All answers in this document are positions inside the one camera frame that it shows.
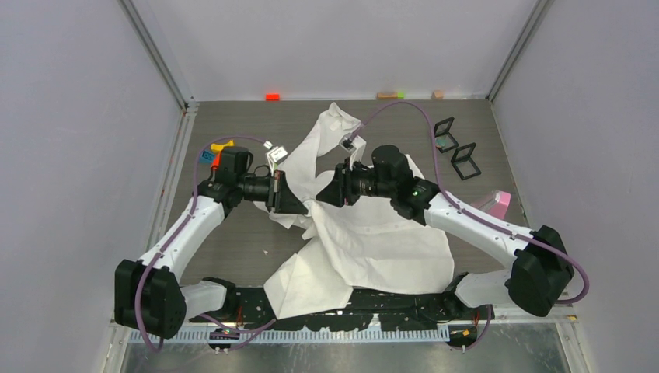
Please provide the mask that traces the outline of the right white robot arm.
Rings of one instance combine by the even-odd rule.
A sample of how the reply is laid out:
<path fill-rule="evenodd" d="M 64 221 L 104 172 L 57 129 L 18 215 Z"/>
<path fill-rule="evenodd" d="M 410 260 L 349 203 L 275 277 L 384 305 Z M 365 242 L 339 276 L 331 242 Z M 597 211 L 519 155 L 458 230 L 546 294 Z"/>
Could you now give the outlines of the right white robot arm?
<path fill-rule="evenodd" d="M 360 197 L 387 198 L 402 218 L 452 234 L 503 264 L 499 271 L 460 274 L 444 289 L 444 309 L 454 319 L 494 304 L 515 304 L 538 317 L 549 314 L 576 268 L 556 230 L 510 224 L 455 199 L 415 176 L 394 145 L 377 147 L 371 159 L 372 166 L 350 160 L 337 164 L 316 200 L 343 207 Z"/>

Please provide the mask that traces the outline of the white shirt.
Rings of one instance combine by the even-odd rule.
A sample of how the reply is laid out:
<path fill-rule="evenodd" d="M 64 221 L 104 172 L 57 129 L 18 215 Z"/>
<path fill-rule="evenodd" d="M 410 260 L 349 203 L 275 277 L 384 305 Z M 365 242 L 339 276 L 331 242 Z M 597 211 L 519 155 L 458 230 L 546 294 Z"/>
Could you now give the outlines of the white shirt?
<path fill-rule="evenodd" d="M 358 124 L 330 104 L 282 164 L 289 187 L 309 212 L 269 215 L 285 228 L 301 228 L 305 240 L 263 286 L 278 319 L 341 309 L 356 287 L 430 294 L 453 278 L 454 260 L 442 230 L 400 217 L 383 198 L 362 197 L 342 208 L 316 200 L 332 179 L 330 171 L 317 172 L 317 158 Z"/>

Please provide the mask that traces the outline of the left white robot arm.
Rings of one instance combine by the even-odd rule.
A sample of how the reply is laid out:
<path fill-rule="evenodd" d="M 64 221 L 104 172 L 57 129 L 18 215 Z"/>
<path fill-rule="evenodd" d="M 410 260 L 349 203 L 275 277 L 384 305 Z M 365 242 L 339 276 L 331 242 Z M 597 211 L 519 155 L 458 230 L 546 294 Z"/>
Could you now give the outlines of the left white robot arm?
<path fill-rule="evenodd" d="M 210 312 L 232 320 L 239 309 L 230 283 L 204 279 L 181 286 L 187 265 L 207 237 L 243 201 L 260 202 L 277 214 L 304 215 L 308 210 L 288 186 L 278 165 L 288 153 L 265 143 L 266 174 L 251 171 L 254 156 L 241 146 L 216 152 L 210 175 L 194 189 L 170 230 L 138 260 L 122 260 L 114 274 L 114 319 L 143 337 L 174 337 L 184 322 Z"/>

